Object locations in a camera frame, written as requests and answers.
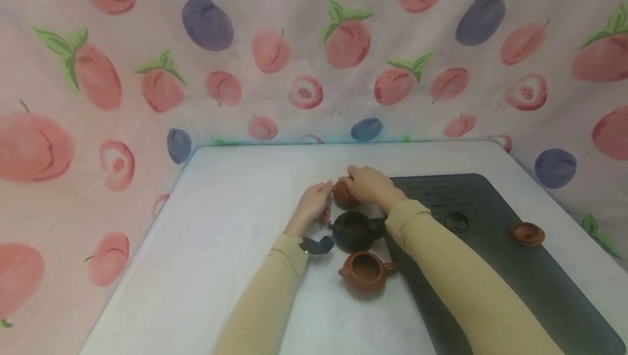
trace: beige sleeve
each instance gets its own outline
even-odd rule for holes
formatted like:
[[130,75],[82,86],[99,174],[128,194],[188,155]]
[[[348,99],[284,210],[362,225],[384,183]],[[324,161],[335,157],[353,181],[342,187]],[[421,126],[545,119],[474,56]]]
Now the beige sleeve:
[[307,254],[280,235],[223,327],[214,355],[276,355]]
[[563,354],[497,272],[420,202],[398,203],[386,228],[421,268],[475,355]]

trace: small teapot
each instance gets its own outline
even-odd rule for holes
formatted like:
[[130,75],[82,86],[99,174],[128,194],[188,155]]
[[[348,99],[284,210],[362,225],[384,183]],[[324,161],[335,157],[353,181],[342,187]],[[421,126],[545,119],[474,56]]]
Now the small teapot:
[[371,248],[375,239],[384,236],[384,220],[369,219],[363,213],[350,210],[339,215],[329,228],[336,245],[342,251],[363,251]]

